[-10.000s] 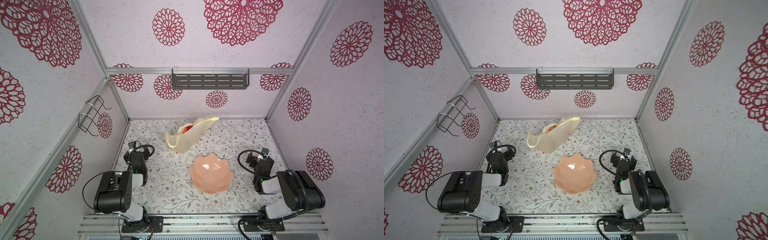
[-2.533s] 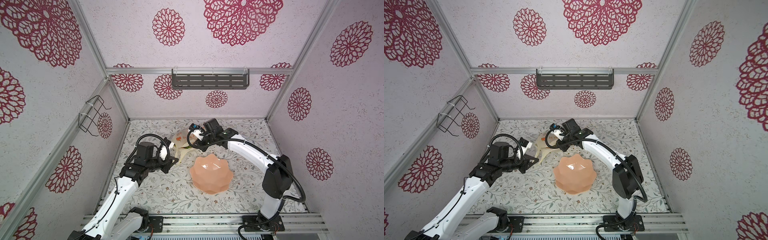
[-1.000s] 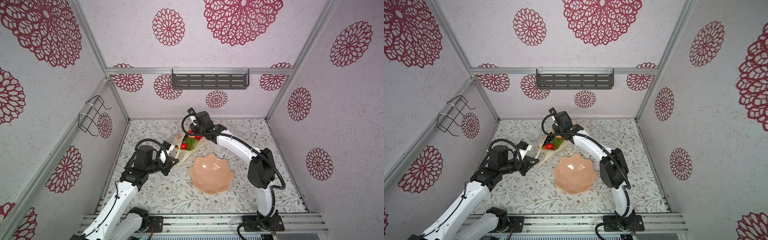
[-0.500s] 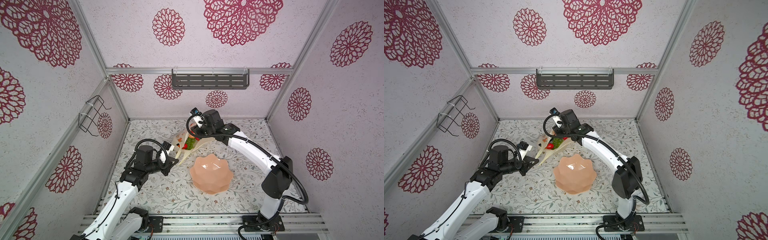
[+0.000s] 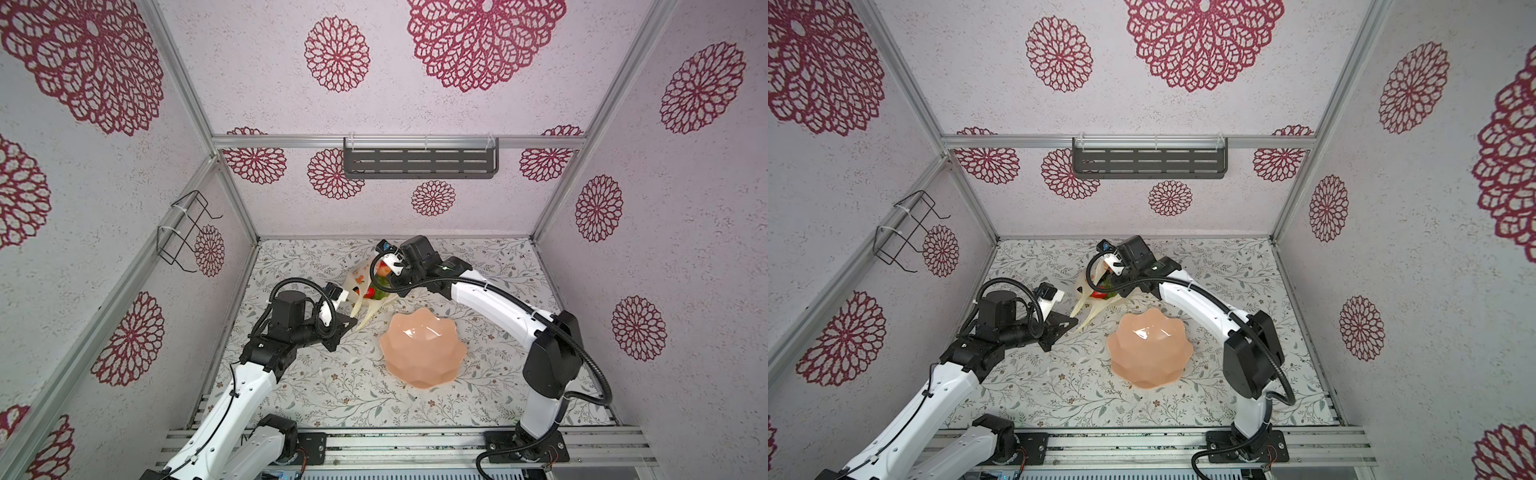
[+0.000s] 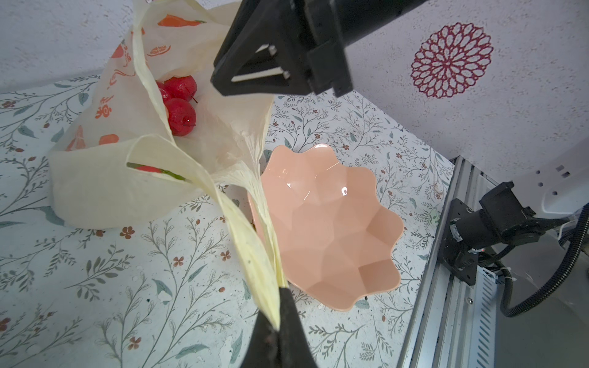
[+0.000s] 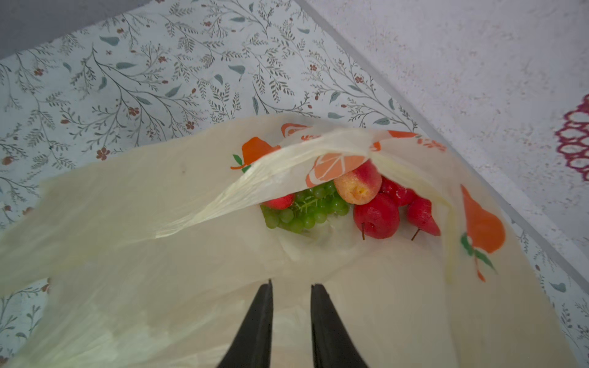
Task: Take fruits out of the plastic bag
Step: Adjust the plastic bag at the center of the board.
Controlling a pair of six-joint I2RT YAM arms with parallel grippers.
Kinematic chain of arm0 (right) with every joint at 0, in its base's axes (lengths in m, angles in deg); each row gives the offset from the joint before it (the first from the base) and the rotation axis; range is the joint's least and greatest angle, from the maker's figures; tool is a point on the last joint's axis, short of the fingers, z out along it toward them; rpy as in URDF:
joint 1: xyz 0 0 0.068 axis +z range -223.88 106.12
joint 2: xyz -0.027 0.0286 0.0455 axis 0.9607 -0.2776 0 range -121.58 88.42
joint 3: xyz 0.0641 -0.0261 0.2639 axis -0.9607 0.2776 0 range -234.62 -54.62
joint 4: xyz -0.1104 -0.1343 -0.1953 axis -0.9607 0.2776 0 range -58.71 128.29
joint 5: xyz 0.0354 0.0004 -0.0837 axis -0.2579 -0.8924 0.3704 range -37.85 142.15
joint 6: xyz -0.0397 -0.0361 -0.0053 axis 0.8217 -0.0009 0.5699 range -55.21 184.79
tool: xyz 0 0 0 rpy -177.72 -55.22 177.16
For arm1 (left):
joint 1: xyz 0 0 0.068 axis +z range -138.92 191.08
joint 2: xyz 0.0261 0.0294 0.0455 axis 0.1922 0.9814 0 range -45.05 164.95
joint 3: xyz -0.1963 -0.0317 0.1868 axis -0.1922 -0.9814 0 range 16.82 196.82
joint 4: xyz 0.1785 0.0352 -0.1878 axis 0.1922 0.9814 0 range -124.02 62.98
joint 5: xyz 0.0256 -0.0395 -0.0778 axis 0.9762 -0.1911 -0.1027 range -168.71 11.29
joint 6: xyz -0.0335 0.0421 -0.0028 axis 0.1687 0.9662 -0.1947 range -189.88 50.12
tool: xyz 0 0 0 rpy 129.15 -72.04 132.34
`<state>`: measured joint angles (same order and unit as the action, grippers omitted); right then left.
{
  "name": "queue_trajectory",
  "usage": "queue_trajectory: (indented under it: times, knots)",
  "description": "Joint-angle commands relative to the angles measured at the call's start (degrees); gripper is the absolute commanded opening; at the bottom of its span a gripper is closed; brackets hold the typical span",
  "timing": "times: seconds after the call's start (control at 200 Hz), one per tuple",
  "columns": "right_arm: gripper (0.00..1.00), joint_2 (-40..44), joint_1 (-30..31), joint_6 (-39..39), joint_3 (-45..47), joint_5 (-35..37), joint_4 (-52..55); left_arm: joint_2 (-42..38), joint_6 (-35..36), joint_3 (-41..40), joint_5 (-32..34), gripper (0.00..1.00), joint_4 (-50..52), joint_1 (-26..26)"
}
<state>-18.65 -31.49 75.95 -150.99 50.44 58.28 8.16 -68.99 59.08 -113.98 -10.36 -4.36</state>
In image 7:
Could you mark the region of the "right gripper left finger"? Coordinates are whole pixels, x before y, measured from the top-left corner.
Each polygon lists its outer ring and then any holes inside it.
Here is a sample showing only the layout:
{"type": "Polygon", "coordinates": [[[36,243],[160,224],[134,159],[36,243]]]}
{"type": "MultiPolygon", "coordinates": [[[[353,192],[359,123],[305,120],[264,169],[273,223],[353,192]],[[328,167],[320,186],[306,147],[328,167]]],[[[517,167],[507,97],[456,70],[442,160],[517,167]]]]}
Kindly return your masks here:
{"type": "Polygon", "coordinates": [[[269,368],[273,322],[271,280],[261,285],[218,368],[269,368]]]}

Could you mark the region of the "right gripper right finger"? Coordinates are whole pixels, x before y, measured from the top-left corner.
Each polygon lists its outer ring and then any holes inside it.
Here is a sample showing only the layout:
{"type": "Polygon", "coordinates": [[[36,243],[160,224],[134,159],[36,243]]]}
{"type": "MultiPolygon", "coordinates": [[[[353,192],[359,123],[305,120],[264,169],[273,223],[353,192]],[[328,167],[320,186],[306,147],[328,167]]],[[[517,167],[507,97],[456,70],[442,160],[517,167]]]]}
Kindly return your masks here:
{"type": "Polygon", "coordinates": [[[368,367],[321,284],[311,286],[311,337],[314,367],[368,367]]]}

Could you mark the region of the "cream plastic fruit bag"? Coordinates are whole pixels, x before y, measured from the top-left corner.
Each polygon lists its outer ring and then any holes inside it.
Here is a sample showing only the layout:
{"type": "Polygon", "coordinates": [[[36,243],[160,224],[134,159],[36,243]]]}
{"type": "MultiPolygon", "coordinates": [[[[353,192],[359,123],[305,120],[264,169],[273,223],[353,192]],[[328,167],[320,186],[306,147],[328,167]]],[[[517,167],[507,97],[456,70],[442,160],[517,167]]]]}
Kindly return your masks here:
{"type": "Polygon", "coordinates": [[[574,367],[554,308],[472,170],[413,133],[293,115],[228,121],[48,179],[2,233],[1,291],[50,278],[10,367],[214,367],[264,282],[271,363],[310,367],[322,284],[371,367],[574,367]],[[373,161],[433,204],[438,237],[305,234],[260,204],[373,161]]]}

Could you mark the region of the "red yellow peach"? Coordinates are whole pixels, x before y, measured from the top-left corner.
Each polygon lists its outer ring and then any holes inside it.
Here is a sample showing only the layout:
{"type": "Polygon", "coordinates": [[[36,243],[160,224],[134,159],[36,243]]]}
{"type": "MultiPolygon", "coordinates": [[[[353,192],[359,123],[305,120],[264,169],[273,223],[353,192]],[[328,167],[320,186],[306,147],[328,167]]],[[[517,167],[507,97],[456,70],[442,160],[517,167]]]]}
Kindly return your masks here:
{"type": "Polygon", "coordinates": [[[365,205],[380,191],[382,176],[371,160],[334,179],[339,196],[352,205],[365,205]]]}

